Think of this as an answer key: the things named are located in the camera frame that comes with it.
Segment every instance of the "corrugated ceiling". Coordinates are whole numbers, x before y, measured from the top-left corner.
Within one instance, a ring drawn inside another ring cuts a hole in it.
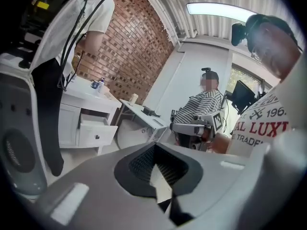
[[[187,3],[203,1],[231,4],[256,13],[282,18],[289,23],[299,45],[304,45],[302,32],[281,0],[159,0],[178,35],[193,37],[194,30],[197,30],[197,35],[208,35],[230,40],[231,25],[236,22],[235,20],[220,16],[190,15],[188,13]]]

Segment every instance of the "red brick wall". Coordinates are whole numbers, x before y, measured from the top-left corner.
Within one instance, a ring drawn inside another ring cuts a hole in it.
[[[99,53],[84,53],[77,74],[89,80],[105,78],[116,98],[128,100],[136,93],[141,104],[174,47],[148,0],[114,2]]]

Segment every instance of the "drawer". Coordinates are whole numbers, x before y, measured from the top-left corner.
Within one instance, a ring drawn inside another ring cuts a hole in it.
[[[79,146],[100,147],[110,145],[117,126],[109,126],[104,117],[81,114]]]

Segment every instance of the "white table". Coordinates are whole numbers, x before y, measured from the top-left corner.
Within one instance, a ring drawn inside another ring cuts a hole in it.
[[[67,91],[63,92],[61,99],[59,112],[60,148],[99,147],[98,154],[100,154],[102,147],[110,144],[117,130],[117,127],[110,126],[110,124],[116,109],[120,107],[121,102],[111,93],[101,94],[91,87],[89,80],[77,76],[67,86]],[[84,140],[79,142],[79,137],[84,137],[84,133],[82,134],[82,123],[80,124],[81,109],[97,111],[106,119],[105,122],[101,122],[101,117],[97,117],[96,125],[88,125],[88,122],[84,124],[84,128],[86,126],[89,136],[86,142]],[[97,133],[96,137],[104,138],[96,140],[97,138],[92,137],[95,132]]]
[[[144,121],[149,127],[151,127],[153,129],[153,134],[151,135],[151,137],[149,138],[148,141],[154,141],[156,140],[156,134],[159,133],[159,137],[160,138],[163,133],[165,132],[165,130],[168,128],[168,124],[165,123],[165,121],[159,117],[156,116],[148,116],[146,115],[143,110],[144,107],[141,105],[137,105],[137,104],[133,104],[130,105],[128,101],[122,100],[120,99],[120,101],[123,103],[123,107],[119,113],[119,116],[117,118],[116,124],[118,124],[118,121],[120,119],[120,116],[122,114],[126,114],[127,111],[131,111],[132,114],[135,118],[135,116],[139,117],[142,121]]]

